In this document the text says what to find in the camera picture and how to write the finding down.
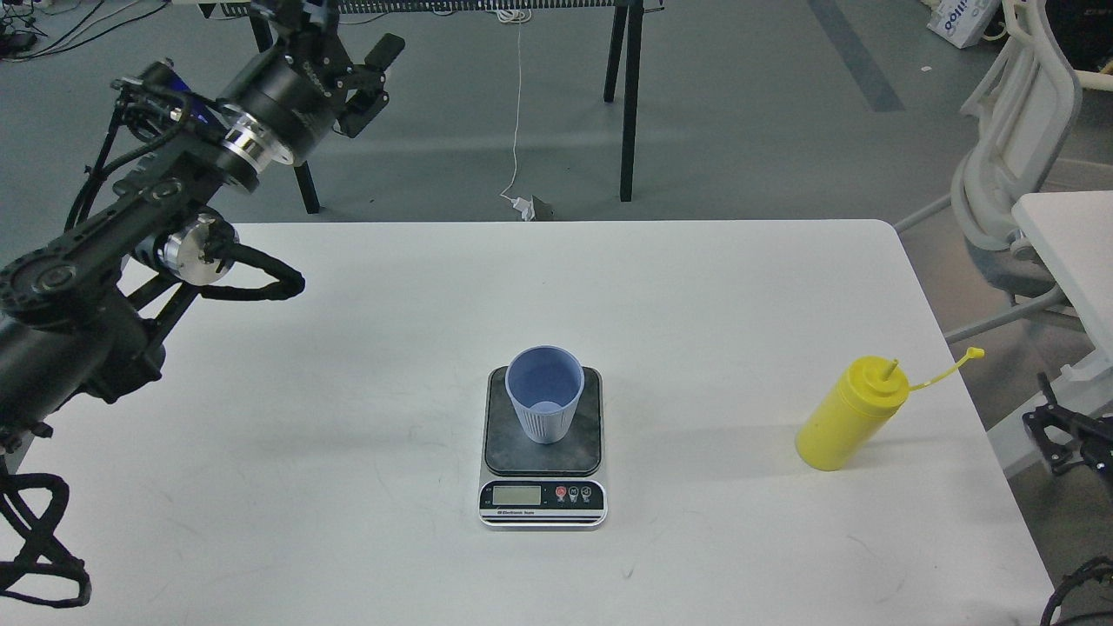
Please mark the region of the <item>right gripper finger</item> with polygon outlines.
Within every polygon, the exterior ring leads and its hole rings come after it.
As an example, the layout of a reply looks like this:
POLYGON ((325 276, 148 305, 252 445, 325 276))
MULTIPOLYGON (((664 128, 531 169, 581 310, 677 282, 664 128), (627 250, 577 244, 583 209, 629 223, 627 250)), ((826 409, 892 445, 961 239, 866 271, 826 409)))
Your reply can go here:
POLYGON ((1112 420, 1061 405, 1044 372, 1037 374, 1043 403, 1022 414, 1026 436, 1050 473, 1084 466, 1100 478, 1112 476, 1112 420))

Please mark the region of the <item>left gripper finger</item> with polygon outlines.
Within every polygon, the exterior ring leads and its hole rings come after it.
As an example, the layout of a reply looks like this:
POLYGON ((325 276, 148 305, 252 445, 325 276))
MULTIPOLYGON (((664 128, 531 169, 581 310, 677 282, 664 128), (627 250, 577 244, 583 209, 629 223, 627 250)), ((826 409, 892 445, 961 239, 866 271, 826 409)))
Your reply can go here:
POLYGON ((347 75, 349 55, 339 39, 334 1, 254 1, 253 17, 276 33, 274 43, 253 59, 253 74, 270 66, 303 75, 347 75))
POLYGON ((390 94, 385 90, 386 72, 405 46, 402 37, 385 33, 365 56, 364 63, 354 63, 335 79, 337 91, 349 95, 337 114, 341 134, 357 137, 385 110, 390 102, 390 94))

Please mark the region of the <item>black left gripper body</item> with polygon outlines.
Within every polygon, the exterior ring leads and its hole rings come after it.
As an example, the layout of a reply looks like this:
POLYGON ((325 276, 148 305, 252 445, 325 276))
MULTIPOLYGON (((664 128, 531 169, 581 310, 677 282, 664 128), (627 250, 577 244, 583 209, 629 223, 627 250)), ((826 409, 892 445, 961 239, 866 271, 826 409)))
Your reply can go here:
POLYGON ((336 46, 275 45, 220 95, 230 124, 220 147, 253 168, 299 167, 344 111, 347 86, 349 58, 336 46))

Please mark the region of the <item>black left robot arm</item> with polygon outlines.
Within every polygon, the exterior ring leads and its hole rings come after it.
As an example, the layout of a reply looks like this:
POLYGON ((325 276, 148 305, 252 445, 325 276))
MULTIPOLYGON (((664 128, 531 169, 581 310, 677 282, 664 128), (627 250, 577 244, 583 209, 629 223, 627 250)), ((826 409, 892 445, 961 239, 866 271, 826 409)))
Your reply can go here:
POLYGON ((296 168, 332 130, 357 137, 390 102, 405 41, 385 33, 357 63, 333 1, 254 1, 276 40, 219 97, 191 90, 171 61, 114 82, 104 146, 63 234, 3 267, 3 518, 23 539, 3 595, 52 609, 89 601, 83 560, 56 538, 70 489, 19 473, 72 397, 112 403, 162 376, 164 340, 196 299, 298 296, 303 275, 239 242, 213 211, 223 187, 257 189, 270 163, 296 168))

